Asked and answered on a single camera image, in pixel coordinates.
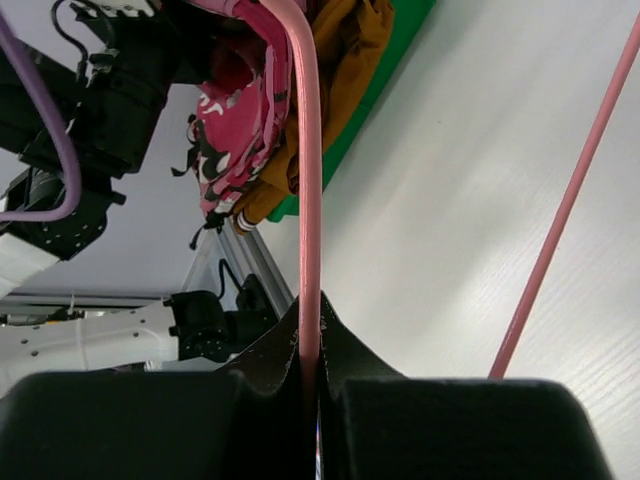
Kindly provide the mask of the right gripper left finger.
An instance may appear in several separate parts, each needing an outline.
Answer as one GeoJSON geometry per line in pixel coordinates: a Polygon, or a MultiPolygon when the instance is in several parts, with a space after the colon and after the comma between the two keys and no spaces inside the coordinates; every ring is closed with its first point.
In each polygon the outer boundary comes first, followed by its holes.
{"type": "Polygon", "coordinates": [[[315,310],[180,294],[1,330],[5,479],[311,479],[315,310]]]}

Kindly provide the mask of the pink camouflage trousers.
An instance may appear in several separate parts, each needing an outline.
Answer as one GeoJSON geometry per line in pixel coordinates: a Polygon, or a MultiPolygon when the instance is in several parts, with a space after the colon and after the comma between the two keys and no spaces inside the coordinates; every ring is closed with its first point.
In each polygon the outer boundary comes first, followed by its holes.
{"type": "Polygon", "coordinates": [[[186,166],[198,182],[202,230],[220,230],[253,192],[279,148],[290,110],[293,52],[283,24],[259,1],[194,1],[209,78],[189,117],[186,166]]]}

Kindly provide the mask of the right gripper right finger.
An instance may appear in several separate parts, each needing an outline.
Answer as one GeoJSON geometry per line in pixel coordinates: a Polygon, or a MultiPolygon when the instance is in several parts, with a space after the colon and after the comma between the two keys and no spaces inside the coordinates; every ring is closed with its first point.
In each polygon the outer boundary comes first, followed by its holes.
{"type": "Polygon", "coordinates": [[[321,300],[325,479],[610,479],[580,402],[539,379],[411,379],[321,300]]]}

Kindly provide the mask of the pink wire hanger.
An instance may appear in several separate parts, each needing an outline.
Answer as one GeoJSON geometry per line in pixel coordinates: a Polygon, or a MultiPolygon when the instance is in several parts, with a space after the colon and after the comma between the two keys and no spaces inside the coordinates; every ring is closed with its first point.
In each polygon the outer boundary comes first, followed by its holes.
{"type": "MultiPolygon", "coordinates": [[[[319,73],[311,28],[292,1],[264,1],[283,25],[293,46],[297,80],[300,142],[299,313],[298,353],[302,397],[301,435],[316,438],[318,370],[321,352],[321,213],[322,141],[319,73]]],[[[639,52],[639,22],[635,21],[606,93],[585,140],[553,222],[535,261],[513,317],[488,374],[502,379],[509,367],[569,216],[583,186],[597,148],[639,52]]]]}

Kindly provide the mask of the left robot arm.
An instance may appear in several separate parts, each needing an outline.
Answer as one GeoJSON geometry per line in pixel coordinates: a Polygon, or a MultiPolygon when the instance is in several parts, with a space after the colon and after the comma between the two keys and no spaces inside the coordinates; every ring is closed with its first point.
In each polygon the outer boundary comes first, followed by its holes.
{"type": "MultiPolygon", "coordinates": [[[[14,213],[57,208],[67,182],[50,134],[8,61],[1,64],[1,145],[27,170],[8,191],[1,222],[1,289],[75,257],[101,236],[108,209],[123,202],[111,182],[139,171],[174,84],[202,88],[190,117],[187,166],[203,187],[205,225],[219,227],[227,203],[259,172],[283,129],[293,52],[282,24],[257,1],[205,2],[199,10],[243,22],[247,32],[212,40],[180,10],[150,8],[132,17],[81,1],[78,17],[104,42],[84,56],[91,75],[71,72],[34,49],[34,63],[76,152],[78,204],[64,218],[17,222],[14,213]]],[[[118,364],[204,357],[222,363],[276,324],[265,292],[249,276],[237,309],[208,291],[171,296],[128,313],[66,319],[1,331],[1,388],[46,371],[91,371],[118,364]]]]}

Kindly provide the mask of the brown trousers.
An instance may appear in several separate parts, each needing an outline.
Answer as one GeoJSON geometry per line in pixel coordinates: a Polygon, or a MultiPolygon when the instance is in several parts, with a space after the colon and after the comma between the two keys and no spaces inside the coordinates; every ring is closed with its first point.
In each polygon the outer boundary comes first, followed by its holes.
{"type": "MultiPolygon", "coordinates": [[[[390,41],[394,8],[386,0],[320,1],[312,22],[318,57],[322,142],[327,150],[347,126],[390,41]]],[[[298,193],[299,133],[297,97],[280,146],[258,179],[233,209],[235,230],[245,234],[289,194],[298,193]]]]}

